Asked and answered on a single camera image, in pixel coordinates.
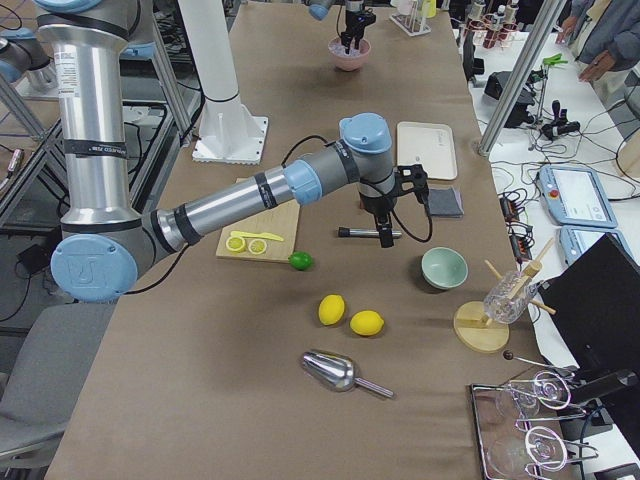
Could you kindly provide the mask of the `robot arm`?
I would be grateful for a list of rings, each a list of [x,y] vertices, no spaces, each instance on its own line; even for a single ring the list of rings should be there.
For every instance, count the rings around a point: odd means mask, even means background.
[[[306,1],[309,14],[316,20],[322,21],[335,4],[333,0]],[[360,42],[365,29],[376,22],[376,15],[372,9],[367,9],[363,1],[343,1],[345,7],[345,28],[339,33],[341,45],[345,52],[352,49],[360,50]]]
[[[256,164],[268,122],[239,97],[223,6],[181,1],[182,36],[201,84],[184,124],[163,82],[143,64],[164,51],[150,1],[38,1],[37,32],[52,49],[58,84],[67,206],[50,259],[57,286],[83,302],[132,292],[155,264],[209,233],[288,201],[307,205],[357,187],[383,246],[393,243],[395,188],[387,122],[361,113],[336,141],[219,192],[161,210],[159,195],[189,133],[197,156]]]

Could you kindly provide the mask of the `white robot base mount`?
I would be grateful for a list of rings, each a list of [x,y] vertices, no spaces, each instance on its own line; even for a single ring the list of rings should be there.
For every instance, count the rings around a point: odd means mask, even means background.
[[[241,100],[223,3],[178,5],[205,100],[193,159],[259,164],[269,120],[252,115]]]

